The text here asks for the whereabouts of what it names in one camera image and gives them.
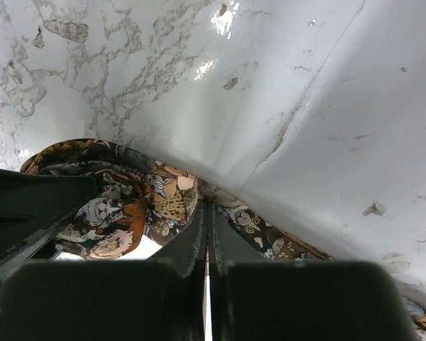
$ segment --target white curved surface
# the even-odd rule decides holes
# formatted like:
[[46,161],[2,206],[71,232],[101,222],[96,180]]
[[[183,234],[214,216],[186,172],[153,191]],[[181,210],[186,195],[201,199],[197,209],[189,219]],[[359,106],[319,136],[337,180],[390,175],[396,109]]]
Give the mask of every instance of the white curved surface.
[[[426,0],[224,4],[0,1],[0,168],[64,139],[128,144],[426,305]],[[383,216],[363,216],[373,201]]]

